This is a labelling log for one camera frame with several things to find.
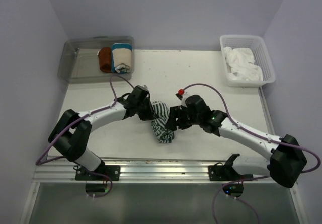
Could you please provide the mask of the green white striped towel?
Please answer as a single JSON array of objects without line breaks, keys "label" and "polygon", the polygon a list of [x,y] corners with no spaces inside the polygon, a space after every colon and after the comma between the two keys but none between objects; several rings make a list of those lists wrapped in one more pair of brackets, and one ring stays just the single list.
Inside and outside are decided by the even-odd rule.
[{"label": "green white striped towel", "polygon": [[152,107],[157,115],[157,118],[151,121],[152,130],[159,143],[169,144],[175,139],[174,132],[165,128],[170,111],[162,101],[153,102]]}]

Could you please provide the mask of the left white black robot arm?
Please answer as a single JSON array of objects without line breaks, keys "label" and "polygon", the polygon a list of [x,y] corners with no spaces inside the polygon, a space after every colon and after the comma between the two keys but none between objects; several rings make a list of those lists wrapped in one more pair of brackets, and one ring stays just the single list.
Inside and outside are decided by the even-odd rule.
[{"label": "left white black robot arm", "polygon": [[121,121],[134,115],[147,121],[156,118],[152,108],[149,90],[135,86],[132,92],[116,99],[110,105],[88,112],[65,111],[49,136],[49,143],[70,162],[87,169],[93,180],[104,176],[103,161],[87,148],[90,134],[110,123]]}]

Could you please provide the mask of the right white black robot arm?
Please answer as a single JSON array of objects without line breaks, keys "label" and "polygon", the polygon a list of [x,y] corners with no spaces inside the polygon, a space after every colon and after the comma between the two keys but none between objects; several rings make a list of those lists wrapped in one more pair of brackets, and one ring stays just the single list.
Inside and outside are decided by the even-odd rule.
[{"label": "right white black robot arm", "polygon": [[252,149],[264,157],[267,174],[283,187],[291,188],[307,164],[297,140],[290,136],[278,137],[236,121],[228,112],[211,110],[199,95],[184,91],[176,93],[179,106],[170,108],[166,129],[184,130],[198,125],[206,133],[227,138]]}]

